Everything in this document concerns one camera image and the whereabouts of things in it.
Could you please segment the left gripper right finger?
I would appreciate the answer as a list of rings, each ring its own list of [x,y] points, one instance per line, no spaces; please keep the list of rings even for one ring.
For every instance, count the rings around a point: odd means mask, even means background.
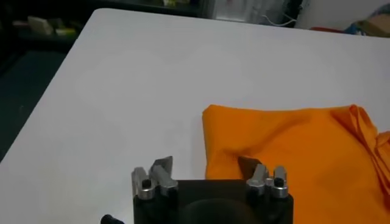
[[[250,190],[259,196],[270,194],[272,198],[287,198],[287,171],[283,166],[277,166],[273,175],[258,159],[245,156],[238,157],[238,165],[243,178]]]

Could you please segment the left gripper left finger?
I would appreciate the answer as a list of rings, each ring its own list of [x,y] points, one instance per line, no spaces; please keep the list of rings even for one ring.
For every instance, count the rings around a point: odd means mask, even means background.
[[[151,200],[157,195],[173,197],[179,182],[172,179],[173,157],[156,159],[147,173],[143,167],[132,172],[132,195],[140,200]]]

